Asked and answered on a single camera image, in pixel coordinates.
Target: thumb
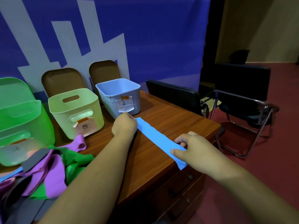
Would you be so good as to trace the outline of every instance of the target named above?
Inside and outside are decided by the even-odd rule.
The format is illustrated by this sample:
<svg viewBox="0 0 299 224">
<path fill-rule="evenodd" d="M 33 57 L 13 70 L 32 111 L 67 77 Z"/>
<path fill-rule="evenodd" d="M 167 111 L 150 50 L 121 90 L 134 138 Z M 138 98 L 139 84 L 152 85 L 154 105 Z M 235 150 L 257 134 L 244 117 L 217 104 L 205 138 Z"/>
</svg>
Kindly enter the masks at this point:
<svg viewBox="0 0 299 224">
<path fill-rule="evenodd" d="M 182 150 L 179 150 L 179 149 L 172 149 L 170 151 L 170 153 L 173 154 L 176 158 L 178 158 L 178 159 L 180 159 L 184 162 L 185 162 L 186 152 L 187 151 L 182 151 Z"/>
</svg>

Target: light blue plastic bin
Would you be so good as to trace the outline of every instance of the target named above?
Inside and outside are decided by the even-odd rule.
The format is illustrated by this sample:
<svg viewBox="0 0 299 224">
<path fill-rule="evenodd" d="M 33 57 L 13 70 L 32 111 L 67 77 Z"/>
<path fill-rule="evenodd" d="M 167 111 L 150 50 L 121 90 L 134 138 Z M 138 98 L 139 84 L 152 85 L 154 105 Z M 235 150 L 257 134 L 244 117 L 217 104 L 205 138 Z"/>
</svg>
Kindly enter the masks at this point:
<svg viewBox="0 0 299 224">
<path fill-rule="evenodd" d="M 132 96 L 134 109 L 130 115 L 140 112 L 140 85 L 128 79 L 114 79 L 101 82 L 95 85 L 99 91 L 101 99 L 113 118 L 117 118 L 121 113 L 118 111 L 117 100 L 121 96 Z"/>
</svg>

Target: blue paper strip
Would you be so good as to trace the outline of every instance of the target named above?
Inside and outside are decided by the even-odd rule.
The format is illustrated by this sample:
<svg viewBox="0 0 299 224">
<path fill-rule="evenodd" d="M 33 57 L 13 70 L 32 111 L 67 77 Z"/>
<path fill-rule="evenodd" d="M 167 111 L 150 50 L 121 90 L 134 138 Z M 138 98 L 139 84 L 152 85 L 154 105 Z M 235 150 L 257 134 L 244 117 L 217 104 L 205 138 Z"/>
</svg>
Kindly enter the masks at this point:
<svg viewBox="0 0 299 224">
<path fill-rule="evenodd" d="M 5 175 L 3 177 L 0 178 L 0 183 L 5 181 L 6 179 L 9 179 L 11 177 L 13 177 L 15 174 L 20 173 L 23 170 L 22 167 L 19 167 L 18 169 L 14 170 L 13 172 L 9 173 L 8 175 Z"/>
<path fill-rule="evenodd" d="M 185 151 L 186 149 L 177 143 L 167 138 L 164 134 L 157 131 L 150 124 L 145 122 L 142 118 L 135 118 L 138 124 L 138 130 L 140 130 L 148 139 L 150 139 L 156 146 L 162 149 L 167 155 L 169 155 L 177 163 L 180 170 L 184 169 L 188 164 L 180 159 L 176 158 L 170 153 L 172 149 L 179 149 Z"/>
</svg>

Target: forearm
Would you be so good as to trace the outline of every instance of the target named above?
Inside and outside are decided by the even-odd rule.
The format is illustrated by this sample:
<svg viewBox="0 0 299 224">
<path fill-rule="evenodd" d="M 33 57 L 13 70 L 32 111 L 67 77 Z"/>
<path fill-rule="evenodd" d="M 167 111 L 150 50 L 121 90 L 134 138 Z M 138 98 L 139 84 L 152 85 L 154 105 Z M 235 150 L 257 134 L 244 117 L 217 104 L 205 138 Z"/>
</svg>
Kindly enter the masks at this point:
<svg viewBox="0 0 299 224">
<path fill-rule="evenodd" d="M 116 135 L 67 187 L 40 223 L 106 223 L 121 187 L 133 136 Z"/>
<path fill-rule="evenodd" d="M 227 159 L 212 177 L 243 205 L 256 223 L 299 223 L 296 209 L 231 160 Z"/>
</svg>

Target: left hand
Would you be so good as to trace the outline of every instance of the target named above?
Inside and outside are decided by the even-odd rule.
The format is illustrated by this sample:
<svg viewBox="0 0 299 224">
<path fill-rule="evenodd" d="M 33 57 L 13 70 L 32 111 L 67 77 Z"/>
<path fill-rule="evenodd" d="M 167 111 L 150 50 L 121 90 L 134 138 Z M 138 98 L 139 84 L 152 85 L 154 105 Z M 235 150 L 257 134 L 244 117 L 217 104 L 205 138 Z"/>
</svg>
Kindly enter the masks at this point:
<svg viewBox="0 0 299 224">
<path fill-rule="evenodd" d="M 116 118 L 112 127 L 113 135 L 129 133 L 134 135 L 137 131 L 137 121 L 129 113 L 122 113 Z"/>
</svg>

